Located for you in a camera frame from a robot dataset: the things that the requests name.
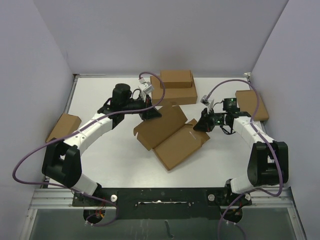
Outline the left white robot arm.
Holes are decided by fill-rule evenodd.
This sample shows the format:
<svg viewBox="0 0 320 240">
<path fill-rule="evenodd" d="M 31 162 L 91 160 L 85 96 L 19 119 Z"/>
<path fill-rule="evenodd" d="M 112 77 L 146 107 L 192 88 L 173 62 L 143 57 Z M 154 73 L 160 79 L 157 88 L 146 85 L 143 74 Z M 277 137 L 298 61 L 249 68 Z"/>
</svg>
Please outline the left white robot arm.
<svg viewBox="0 0 320 240">
<path fill-rule="evenodd" d="M 160 118 L 161 113 L 152 105 L 150 93 L 154 87 L 150 82 L 139 85 L 138 98 L 133 98 L 131 87 L 125 83 L 115 85 L 112 96 L 97 113 L 73 136 L 47 146 L 42 173 L 64 187 L 84 193 L 84 200 L 91 206 L 102 199 L 101 185 L 83 174 L 81 155 L 103 134 L 113 130 L 126 114 L 139 114 L 140 118 Z"/>
</svg>

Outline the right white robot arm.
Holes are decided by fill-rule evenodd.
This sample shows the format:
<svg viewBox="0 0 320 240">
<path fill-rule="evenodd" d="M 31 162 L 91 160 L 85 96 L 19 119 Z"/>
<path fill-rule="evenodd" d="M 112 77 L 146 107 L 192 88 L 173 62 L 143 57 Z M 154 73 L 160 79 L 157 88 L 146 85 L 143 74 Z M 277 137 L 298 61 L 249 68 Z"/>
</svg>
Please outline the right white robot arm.
<svg viewBox="0 0 320 240">
<path fill-rule="evenodd" d="M 214 111 L 214 102 L 201 99 L 206 106 L 198 123 L 193 127 L 198 132 L 211 132 L 219 126 L 230 127 L 229 135 L 239 134 L 251 149 L 246 173 L 229 181 L 230 187 L 222 192 L 223 200 L 232 205 L 242 193 L 264 186 L 283 186 L 289 180 L 289 148 L 283 141 L 268 136 L 252 121 L 246 111 L 240 111 L 236 98 L 225 98 L 223 112 Z"/>
</svg>

